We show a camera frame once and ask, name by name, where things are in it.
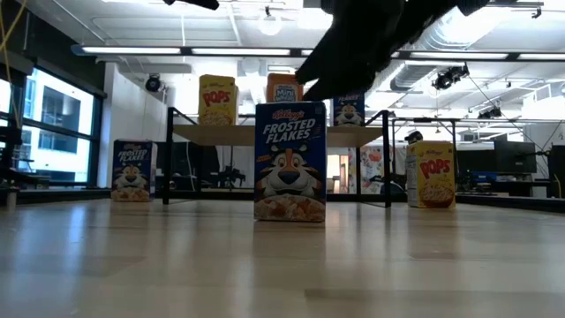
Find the wooden floor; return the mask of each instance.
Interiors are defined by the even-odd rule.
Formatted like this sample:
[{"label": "wooden floor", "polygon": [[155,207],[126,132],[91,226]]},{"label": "wooden floor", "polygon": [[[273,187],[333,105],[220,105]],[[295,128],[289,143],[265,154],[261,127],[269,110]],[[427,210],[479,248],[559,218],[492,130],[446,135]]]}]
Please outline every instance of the wooden floor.
[{"label": "wooden floor", "polygon": [[0,212],[0,317],[565,316],[565,217],[332,203],[325,224],[251,202]]}]

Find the shelf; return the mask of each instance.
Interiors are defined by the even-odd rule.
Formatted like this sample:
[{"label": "shelf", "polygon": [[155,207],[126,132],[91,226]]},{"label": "shelf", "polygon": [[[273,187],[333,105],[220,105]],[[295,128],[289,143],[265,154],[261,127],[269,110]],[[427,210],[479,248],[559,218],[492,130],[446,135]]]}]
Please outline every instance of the shelf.
[{"label": "shelf", "polygon": [[[255,126],[175,125],[174,133],[201,146],[255,146]],[[329,148],[363,147],[382,136],[376,127],[328,127]]]}]

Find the kellogg's logo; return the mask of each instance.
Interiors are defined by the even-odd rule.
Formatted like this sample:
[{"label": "kellogg's logo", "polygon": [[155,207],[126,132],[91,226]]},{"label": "kellogg's logo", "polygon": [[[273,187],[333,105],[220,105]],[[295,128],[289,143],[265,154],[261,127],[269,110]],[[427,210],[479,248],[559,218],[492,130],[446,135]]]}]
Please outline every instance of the kellogg's logo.
[{"label": "kellogg's logo", "polygon": [[292,110],[277,110],[273,113],[273,119],[289,119],[289,120],[299,120],[304,117],[304,112],[292,111]]},{"label": "kellogg's logo", "polygon": [[141,145],[136,145],[136,144],[125,144],[124,145],[124,150],[140,150],[141,149]]},{"label": "kellogg's logo", "polygon": [[435,149],[430,149],[426,151],[426,155],[441,155],[441,154],[443,154],[443,151],[439,151]]},{"label": "kellogg's logo", "polygon": [[338,99],[338,102],[356,101],[356,100],[358,100],[358,99],[360,99],[360,98],[361,98],[361,95],[359,95],[359,94],[356,94],[356,95],[347,95],[347,96],[344,96],[344,97],[340,97],[340,98]]}]

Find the camera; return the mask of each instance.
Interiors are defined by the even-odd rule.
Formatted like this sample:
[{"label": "camera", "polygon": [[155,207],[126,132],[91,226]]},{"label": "camera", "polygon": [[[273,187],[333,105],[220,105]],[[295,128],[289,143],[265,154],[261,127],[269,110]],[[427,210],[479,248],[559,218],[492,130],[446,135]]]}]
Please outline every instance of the camera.
[{"label": "camera", "polygon": [[165,86],[161,81],[161,75],[159,74],[151,74],[149,75],[149,79],[145,83],[145,89],[151,93],[159,93],[161,92]]}]

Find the frosted flakes box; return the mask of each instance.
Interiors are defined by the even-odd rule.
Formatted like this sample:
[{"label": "frosted flakes box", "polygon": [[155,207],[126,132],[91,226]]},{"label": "frosted flakes box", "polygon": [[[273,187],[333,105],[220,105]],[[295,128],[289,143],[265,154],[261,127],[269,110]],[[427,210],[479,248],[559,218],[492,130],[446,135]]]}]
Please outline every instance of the frosted flakes box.
[{"label": "frosted flakes box", "polygon": [[408,204],[416,208],[453,208],[456,204],[453,145],[419,141],[407,149]]},{"label": "frosted flakes box", "polygon": [[270,73],[267,76],[267,102],[301,102],[304,87],[290,74]]},{"label": "frosted flakes box", "polygon": [[255,219],[326,219],[326,130],[323,102],[257,105]]},{"label": "frosted flakes box", "polygon": [[112,200],[147,202],[154,198],[157,145],[151,140],[114,141]]},{"label": "frosted flakes box", "polygon": [[228,76],[200,76],[200,125],[235,125],[237,123],[236,79]]},{"label": "frosted flakes box", "polygon": [[356,93],[333,100],[334,126],[365,125],[365,94]]}]

